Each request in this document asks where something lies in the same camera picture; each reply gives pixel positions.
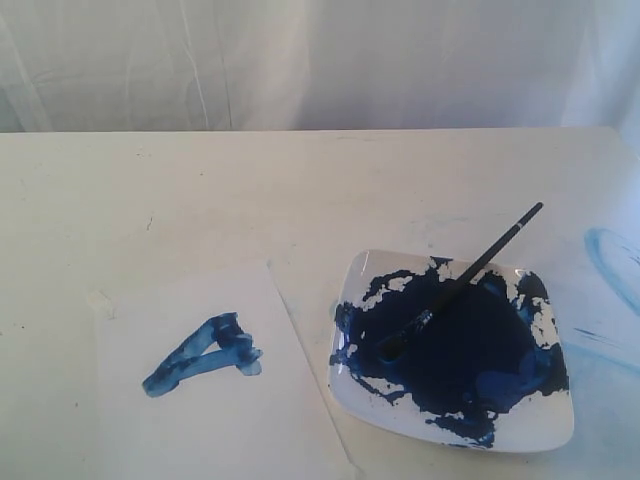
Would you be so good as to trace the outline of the white paper sheet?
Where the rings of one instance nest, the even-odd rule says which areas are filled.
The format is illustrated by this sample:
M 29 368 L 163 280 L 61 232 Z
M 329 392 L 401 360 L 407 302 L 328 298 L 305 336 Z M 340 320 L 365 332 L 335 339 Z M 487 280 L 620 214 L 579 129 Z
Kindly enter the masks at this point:
M 263 261 L 91 293 L 99 479 L 359 479 Z

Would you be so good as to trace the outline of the white square paint plate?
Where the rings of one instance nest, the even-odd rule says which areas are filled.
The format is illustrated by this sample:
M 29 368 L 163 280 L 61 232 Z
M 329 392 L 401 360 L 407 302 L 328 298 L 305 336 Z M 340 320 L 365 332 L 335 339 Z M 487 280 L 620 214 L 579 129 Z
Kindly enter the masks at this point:
M 349 414 L 443 445 L 549 451 L 574 432 L 574 408 L 549 295 L 532 271 L 491 264 L 397 359 L 377 345 L 466 268 L 443 257 L 365 250 L 336 306 L 328 386 Z

